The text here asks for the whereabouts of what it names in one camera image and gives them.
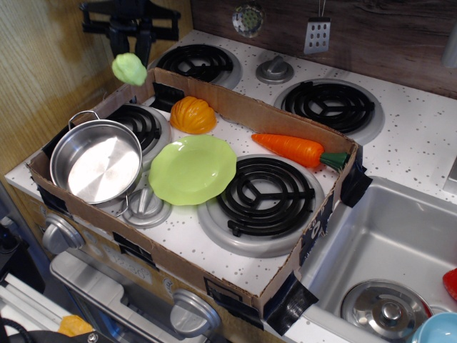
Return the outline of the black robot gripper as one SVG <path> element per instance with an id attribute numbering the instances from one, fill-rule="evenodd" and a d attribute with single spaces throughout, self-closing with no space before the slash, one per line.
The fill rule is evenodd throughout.
<path id="1" fill-rule="evenodd" d="M 145 67 L 155 39 L 179 39 L 181 14 L 152 1 L 91 1 L 79 8 L 83 31 L 108 36 L 114 56 L 129 53 L 128 36 L 136 35 L 135 55 Z"/>

